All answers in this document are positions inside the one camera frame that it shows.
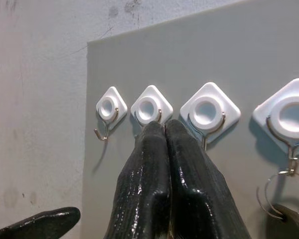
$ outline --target key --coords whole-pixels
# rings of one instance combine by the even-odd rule
[[[282,206],[274,205],[274,208],[283,214],[283,220],[267,217],[267,239],[299,239],[299,213]]]

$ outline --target white wall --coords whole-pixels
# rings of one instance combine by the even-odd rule
[[[0,228],[81,208],[87,41],[234,1],[0,0]]]

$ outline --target white plastic ring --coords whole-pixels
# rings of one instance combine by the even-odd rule
[[[196,128],[213,130],[222,122],[222,112],[222,105],[215,97],[202,96],[191,105],[189,118]]]
[[[101,103],[97,111],[101,118],[105,121],[112,121],[116,115],[115,108],[118,107],[117,100],[111,96],[105,96],[101,99]]]
[[[160,109],[159,101],[153,96],[142,97],[136,107],[136,116],[141,124],[148,124],[157,120]]]
[[[299,139],[299,96],[287,97],[272,109],[273,128],[281,135]]]

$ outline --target wall stain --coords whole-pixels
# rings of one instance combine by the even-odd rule
[[[141,0],[128,1],[125,4],[124,10],[127,13],[131,13],[132,11],[136,10],[141,4]]]
[[[5,1],[5,8],[10,11],[15,11],[17,6],[17,0],[6,0]]]
[[[36,192],[32,192],[32,193],[30,194],[30,203],[31,203],[32,205],[35,205],[35,204],[36,204]]]
[[[18,202],[18,191],[16,188],[9,188],[3,194],[3,203],[6,208],[14,208]]]
[[[112,6],[109,9],[109,17],[114,18],[119,14],[119,9],[116,6]]]

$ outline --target key ring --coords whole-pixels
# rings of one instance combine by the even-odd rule
[[[270,133],[277,138],[278,140],[280,140],[281,142],[283,142],[284,144],[287,145],[288,147],[288,168],[285,171],[280,171],[274,175],[272,175],[268,180],[267,183],[265,184],[265,198],[267,203],[269,204],[269,206],[274,210],[274,212],[276,212],[277,214],[279,214],[280,216],[276,216],[272,213],[270,213],[268,210],[265,209],[264,205],[261,203],[260,198],[259,198],[259,187],[256,190],[256,196],[257,196],[257,200],[258,203],[260,205],[260,207],[271,217],[276,218],[276,219],[280,219],[283,220],[284,218],[283,213],[279,212],[277,209],[274,208],[274,206],[272,205],[272,203],[270,203],[269,199],[268,199],[268,186],[271,184],[272,180],[279,176],[279,175],[284,175],[284,176],[291,176],[294,177],[299,176],[299,173],[297,172],[298,166],[299,166],[299,159],[295,156],[296,154],[296,149],[299,147],[299,142],[295,143],[294,145],[292,145],[290,142],[288,142],[286,139],[280,137],[278,134],[276,134],[276,132],[273,130],[272,127],[272,123],[271,123],[271,116],[267,116],[266,118],[266,124],[268,127],[268,130],[270,131]]]

